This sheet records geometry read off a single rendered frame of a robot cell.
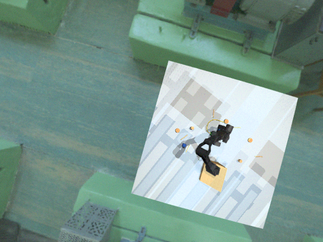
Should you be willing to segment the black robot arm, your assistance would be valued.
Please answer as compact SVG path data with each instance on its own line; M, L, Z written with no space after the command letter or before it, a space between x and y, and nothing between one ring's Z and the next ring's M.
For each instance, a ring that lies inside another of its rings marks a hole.
M211 137L208 139L205 139L204 142L199 144L199 146L196 149L196 154L202 158L203 162L205 163L205 169L210 174L216 176L220 173L220 167L216 166L215 163L211 162L210 158L208 157L211 152L211 146L213 143L222 140L222 142L227 143L230 139L230 134L233 131L234 126L227 124L225 129L221 129L217 132L212 131ZM208 145L208 151L203 149L202 146L205 144Z

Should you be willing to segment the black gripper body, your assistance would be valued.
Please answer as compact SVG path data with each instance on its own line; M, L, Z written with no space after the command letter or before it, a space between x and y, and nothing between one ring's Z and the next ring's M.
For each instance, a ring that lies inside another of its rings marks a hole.
M218 125L218 129L225 129L225 126L222 126L222 125ZM213 143L214 146L217 146L217 147L220 147L221 143L219 141Z

